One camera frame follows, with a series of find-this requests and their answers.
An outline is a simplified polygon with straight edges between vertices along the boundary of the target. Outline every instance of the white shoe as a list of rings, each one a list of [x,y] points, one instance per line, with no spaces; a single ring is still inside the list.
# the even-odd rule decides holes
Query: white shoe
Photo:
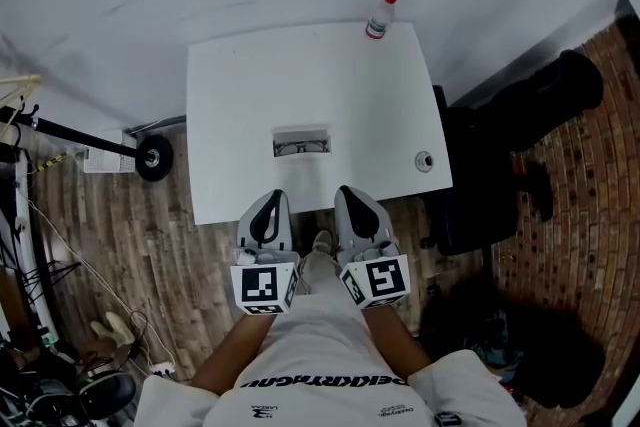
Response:
[[[311,246],[311,252],[313,253],[327,253],[331,255],[333,250],[333,236],[329,230],[320,230],[313,239],[313,245]]]
[[[113,338],[115,340],[113,333],[106,327],[104,327],[100,322],[93,320],[89,325],[91,326],[93,332],[98,336],[98,338]]]
[[[136,341],[136,337],[133,335],[125,321],[122,320],[120,315],[117,315],[112,311],[108,311],[105,316],[107,317],[107,322],[109,322],[111,329],[113,329],[113,334],[115,335],[118,347],[131,345]]]

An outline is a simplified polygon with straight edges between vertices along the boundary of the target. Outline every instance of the person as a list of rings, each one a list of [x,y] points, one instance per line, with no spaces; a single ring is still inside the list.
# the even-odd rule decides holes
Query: person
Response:
[[[149,377],[134,425],[526,426],[475,353],[432,362],[391,306],[358,309],[331,246],[321,231],[302,261],[310,293],[242,317],[190,386]]]

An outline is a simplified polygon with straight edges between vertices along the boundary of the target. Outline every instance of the bottle label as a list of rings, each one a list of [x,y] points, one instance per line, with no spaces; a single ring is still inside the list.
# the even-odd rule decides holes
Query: bottle label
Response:
[[[384,36],[384,33],[387,30],[386,23],[380,23],[376,21],[374,18],[371,18],[367,23],[367,35],[373,39],[380,39]]]

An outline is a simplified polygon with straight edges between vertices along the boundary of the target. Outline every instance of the white table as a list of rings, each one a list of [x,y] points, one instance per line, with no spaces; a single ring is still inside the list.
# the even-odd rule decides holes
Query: white table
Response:
[[[238,220],[276,188],[292,213],[333,207],[341,185],[375,199],[451,186],[431,79],[413,25],[288,27],[189,47],[187,138],[196,224]],[[274,157],[274,130],[325,129],[331,153]],[[416,155],[433,167],[421,172]]]

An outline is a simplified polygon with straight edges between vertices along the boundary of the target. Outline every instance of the wooden floor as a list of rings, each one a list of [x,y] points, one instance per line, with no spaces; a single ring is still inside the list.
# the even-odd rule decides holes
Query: wooden floor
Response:
[[[148,316],[178,361],[178,378],[186,380],[240,314],[229,273],[237,223],[194,225],[186,129],[178,125],[162,133],[173,144],[175,167],[160,183],[143,182],[135,174],[84,174],[79,162],[68,159],[35,175],[34,196],[36,205],[71,247],[102,274],[125,303]],[[42,161],[56,152],[40,136],[31,137],[28,145],[34,160]],[[429,232],[423,201],[409,197],[383,204],[402,251],[409,255],[412,293],[398,309],[409,329],[417,333],[429,280],[438,275],[446,288],[461,274],[479,270],[481,255],[446,259],[437,250],[420,249],[420,238]],[[292,225],[294,246],[304,254],[320,228],[334,231],[333,211],[294,215]],[[71,260],[48,226],[41,226],[50,254],[58,260]],[[75,345],[94,339],[89,323],[104,319],[106,311],[127,318],[85,269],[74,272],[55,290],[63,334]],[[147,334],[153,361],[166,361],[157,340]],[[142,358],[138,361],[148,370]],[[132,365],[125,368],[143,377]]]

